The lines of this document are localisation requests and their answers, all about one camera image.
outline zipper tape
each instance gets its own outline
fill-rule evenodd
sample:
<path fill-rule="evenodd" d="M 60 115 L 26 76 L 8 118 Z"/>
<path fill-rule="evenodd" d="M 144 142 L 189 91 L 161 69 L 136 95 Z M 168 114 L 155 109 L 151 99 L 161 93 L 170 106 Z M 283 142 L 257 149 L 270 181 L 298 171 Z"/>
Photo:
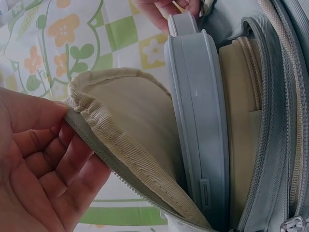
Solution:
<path fill-rule="evenodd" d="M 247 25 L 253 30 L 260 50 L 263 91 L 260 138 L 251 187 L 238 226 L 241 232 L 267 230 L 281 187 L 282 166 L 287 153 L 284 80 L 282 60 L 278 58 L 281 56 L 279 40 L 269 20 L 262 14 L 243 18 L 243 30 L 246 30 Z"/>

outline gray fabric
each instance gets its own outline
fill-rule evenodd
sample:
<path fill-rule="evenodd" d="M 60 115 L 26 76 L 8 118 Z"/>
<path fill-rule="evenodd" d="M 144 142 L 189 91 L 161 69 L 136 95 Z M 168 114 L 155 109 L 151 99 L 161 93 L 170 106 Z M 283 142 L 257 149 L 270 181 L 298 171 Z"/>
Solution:
<path fill-rule="evenodd" d="M 243 19 L 258 41 L 262 62 L 263 107 L 258 151 L 251 188 L 238 230 L 264 231 L 279 192 L 280 169 L 286 150 L 284 75 L 278 37 L 264 15 Z"/>
<path fill-rule="evenodd" d="M 302 179 L 300 183 L 300 191 L 298 196 L 298 205 L 296 211 L 293 212 L 295 215 L 301 215 L 304 219 L 309 217 L 309 192 L 308 192 L 308 182 L 309 182 L 309 172 L 308 172 L 308 161 L 309 161 L 309 128 L 308 128 L 308 103 L 309 103 L 309 76 L 306 68 L 306 63 L 304 55 L 302 53 L 302 47 L 300 41 L 298 41 L 298 35 L 295 32 L 292 22 L 290 21 L 288 14 L 285 12 L 284 7 L 279 0 L 272 0 L 278 14 L 282 20 L 283 25 L 287 30 L 290 41 L 293 42 L 293 49 L 295 50 L 295 60 L 298 69 L 299 83 L 301 85 L 300 93 L 302 98 L 302 124 L 303 124 L 303 157 L 302 157 Z"/>
<path fill-rule="evenodd" d="M 199 29 L 205 29 L 218 46 L 242 34 L 241 19 L 244 16 L 261 15 L 256 0 L 217 0 L 213 11 L 198 22 Z"/>
<path fill-rule="evenodd" d="M 309 1 L 282 0 L 291 19 L 309 69 Z"/>

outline beige fabric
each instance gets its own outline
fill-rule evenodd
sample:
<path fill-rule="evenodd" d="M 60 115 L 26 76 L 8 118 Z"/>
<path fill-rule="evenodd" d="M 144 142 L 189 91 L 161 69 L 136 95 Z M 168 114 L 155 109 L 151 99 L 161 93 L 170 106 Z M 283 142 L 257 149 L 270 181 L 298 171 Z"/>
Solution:
<path fill-rule="evenodd" d="M 71 107 L 143 184 L 185 219 L 210 227 L 180 187 L 185 175 L 175 115 L 161 84 L 122 68 L 83 73 L 68 89 Z"/>
<path fill-rule="evenodd" d="M 239 40 L 220 48 L 230 154 L 230 227 L 236 228 L 248 195 L 257 148 L 260 114 Z"/>

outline green leaf print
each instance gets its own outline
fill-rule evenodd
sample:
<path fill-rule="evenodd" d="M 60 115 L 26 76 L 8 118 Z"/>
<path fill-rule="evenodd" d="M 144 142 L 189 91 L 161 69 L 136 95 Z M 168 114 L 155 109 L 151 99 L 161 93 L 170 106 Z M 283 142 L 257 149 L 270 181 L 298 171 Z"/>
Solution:
<path fill-rule="evenodd" d="M 46 15 L 42 14 L 38 17 L 36 26 L 38 29 L 44 29 L 46 27 Z"/>
<path fill-rule="evenodd" d="M 70 49 L 71 56 L 76 60 L 87 59 L 92 56 L 94 51 L 95 48 L 90 43 L 85 44 L 81 49 L 79 49 L 77 46 L 72 46 Z"/>
<path fill-rule="evenodd" d="M 76 47 L 76 46 L 72 46 L 71 49 L 70 49 L 70 53 L 71 53 L 71 56 L 76 59 L 76 60 L 79 60 L 79 48 Z"/>
<path fill-rule="evenodd" d="M 27 89 L 29 91 L 36 91 L 41 85 L 41 82 L 35 75 L 30 75 L 27 80 Z"/>
<path fill-rule="evenodd" d="M 88 70 L 88 65 L 84 62 L 81 63 L 76 63 L 71 72 L 76 72 L 76 73 L 82 73 L 82 72 L 86 72 Z"/>
<path fill-rule="evenodd" d="M 94 51 L 95 51 L 95 48 L 92 44 L 90 43 L 85 44 L 81 48 L 79 59 L 87 59 L 91 57 Z"/>

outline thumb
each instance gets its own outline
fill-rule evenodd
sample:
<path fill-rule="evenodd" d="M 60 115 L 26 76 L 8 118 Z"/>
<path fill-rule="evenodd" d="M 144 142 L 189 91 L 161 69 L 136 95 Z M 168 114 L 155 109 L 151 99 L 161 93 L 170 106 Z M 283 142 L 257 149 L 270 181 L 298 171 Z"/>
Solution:
<path fill-rule="evenodd" d="M 18 133 L 51 128 L 65 116 L 67 107 L 47 99 L 0 88 L 0 110 L 7 112 L 12 132 Z"/>

